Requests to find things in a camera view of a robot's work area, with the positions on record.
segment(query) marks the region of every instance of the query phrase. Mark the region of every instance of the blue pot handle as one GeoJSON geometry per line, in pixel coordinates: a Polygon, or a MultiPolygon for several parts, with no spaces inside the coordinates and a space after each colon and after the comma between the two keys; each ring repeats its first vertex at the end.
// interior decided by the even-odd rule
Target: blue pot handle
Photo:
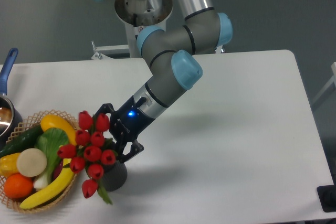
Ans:
{"type": "Polygon", "coordinates": [[[0,94],[7,94],[7,80],[16,56],[19,53],[17,48],[12,48],[6,58],[6,61],[0,72],[0,94]]]}

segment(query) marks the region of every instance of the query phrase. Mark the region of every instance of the wicker basket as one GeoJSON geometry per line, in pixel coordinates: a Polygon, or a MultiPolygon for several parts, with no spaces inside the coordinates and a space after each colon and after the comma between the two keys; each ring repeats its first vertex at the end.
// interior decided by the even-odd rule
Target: wicker basket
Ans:
{"type": "MultiPolygon", "coordinates": [[[[64,118],[65,120],[67,120],[75,130],[79,128],[77,120],[73,116],[68,114],[67,112],[61,112],[61,111],[56,111],[56,110],[40,111],[39,113],[35,113],[33,116],[29,116],[27,119],[24,119],[22,123],[19,123],[18,127],[16,127],[14,129],[14,132],[11,133],[10,137],[8,138],[8,141],[11,141],[13,138],[20,135],[25,130],[39,124],[41,119],[47,114],[58,115],[58,116],[64,118]]],[[[69,191],[71,190],[71,188],[74,184],[74,181],[75,181],[76,177],[77,177],[77,174],[75,174],[75,176],[72,179],[70,185],[53,202],[51,202],[47,205],[43,205],[41,207],[36,207],[36,208],[33,208],[33,209],[29,209],[29,210],[23,210],[23,209],[20,208],[20,203],[21,203],[20,201],[12,200],[5,195],[4,184],[5,184],[6,178],[3,177],[3,176],[0,176],[0,200],[1,200],[1,203],[6,205],[7,208],[12,209],[16,212],[20,212],[22,214],[35,214],[35,213],[38,213],[38,212],[42,212],[42,211],[48,210],[51,207],[55,206],[56,204],[58,204],[61,200],[63,200],[67,196],[67,194],[69,193],[69,191]]]]}

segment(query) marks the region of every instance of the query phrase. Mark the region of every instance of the black vase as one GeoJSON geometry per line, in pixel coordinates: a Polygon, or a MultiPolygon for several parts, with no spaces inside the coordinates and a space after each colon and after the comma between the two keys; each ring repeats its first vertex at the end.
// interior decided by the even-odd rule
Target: black vase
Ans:
{"type": "Polygon", "coordinates": [[[114,165],[104,165],[104,175],[101,178],[106,191],[119,189],[127,179],[127,169],[125,163],[116,161],[114,165]]]}

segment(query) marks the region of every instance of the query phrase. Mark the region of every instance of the orange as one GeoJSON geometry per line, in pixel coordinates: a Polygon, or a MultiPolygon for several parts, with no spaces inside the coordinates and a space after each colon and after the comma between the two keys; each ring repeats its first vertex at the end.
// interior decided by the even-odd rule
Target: orange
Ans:
{"type": "Polygon", "coordinates": [[[6,179],[4,193],[8,198],[18,199],[27,197],[33,190],[33,181],[20,173],[13,174],[6,179]]]}

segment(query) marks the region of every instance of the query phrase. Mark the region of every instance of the bok choy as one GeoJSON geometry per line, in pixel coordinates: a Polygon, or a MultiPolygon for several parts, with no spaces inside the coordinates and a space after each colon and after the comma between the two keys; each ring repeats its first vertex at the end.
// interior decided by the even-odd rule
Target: bok choy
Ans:
{"type": "Polygon", "coordinates": [[[34,180],[34,188],[43,189],[51,183],[52,173],[61,161],[57,151],[61,145],[69,143],[67,134],[58,128],[50,128],[38,137],[35,148],[40,149],[47,157],[47,167],[34,180]]]}

